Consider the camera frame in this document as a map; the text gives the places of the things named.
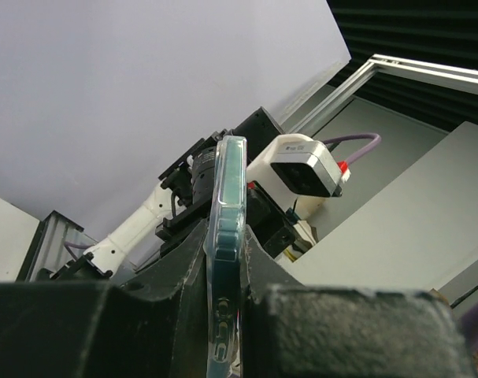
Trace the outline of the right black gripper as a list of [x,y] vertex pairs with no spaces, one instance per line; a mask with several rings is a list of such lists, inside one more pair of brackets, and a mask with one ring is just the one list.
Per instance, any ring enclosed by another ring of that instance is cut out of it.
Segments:
[[[155,228],[156,236],[162,240],[162,257],[175,250],[209,216],[217,143],[227,135],[246,138],[247,168],[252,169],[268,143],[282,134],[272,116],[260,107],[236,128],[199,139],[159,176],[161,188],[172,192],[169,204],[159,206],[170,214]],[[285,253],[294,260],[315,246],[314,229],[296,211],[301,208],[298,196],[288,200],[283,209],[279,195],[267,188],[265,171],[246,181],[246,223],[270,257]]]

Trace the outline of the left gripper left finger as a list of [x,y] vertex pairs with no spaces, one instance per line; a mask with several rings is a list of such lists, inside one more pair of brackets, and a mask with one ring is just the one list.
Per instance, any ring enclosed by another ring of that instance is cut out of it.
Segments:
[[207,230],[123,286],[0,283],[0,377],[203,377]]

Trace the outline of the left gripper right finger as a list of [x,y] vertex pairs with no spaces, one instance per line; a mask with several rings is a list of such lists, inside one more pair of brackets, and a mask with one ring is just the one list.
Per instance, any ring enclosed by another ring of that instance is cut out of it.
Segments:
[[246,231],[245,377],[474,377],[452,313],[427,291],[306,286]]

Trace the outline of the black phone clear case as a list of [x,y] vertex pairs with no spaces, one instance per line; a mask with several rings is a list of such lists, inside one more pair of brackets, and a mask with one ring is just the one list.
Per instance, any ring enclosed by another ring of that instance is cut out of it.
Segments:
[[216,149],[209,227],[204,243],[208,302],[208,377],[227,377],[235,360],[240,258],[245,247],[246,139],[225,136]]

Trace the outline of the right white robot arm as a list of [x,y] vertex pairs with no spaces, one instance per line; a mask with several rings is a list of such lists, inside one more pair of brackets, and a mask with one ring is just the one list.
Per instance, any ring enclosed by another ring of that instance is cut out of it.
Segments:
[[64,242],[70,261],[51,271],[41,268],[38,280],[104,279],[114,276],[127,256],[149,235],[161,241],[161,255],[178,247],[196,224],[208,216],[218,143],[227,136],[243,137],[246,153],[246,222],[261,246],[275,257],[299,242],[298,226],[315,210],[297,209],[299,197],[325,195],[316,182],[319,170],[291,156],[317,158],[324,145],[302,134],[284,134],[264,108],[237,128],[200,139],[159,177],[146,201],[101,242],[85,246]]

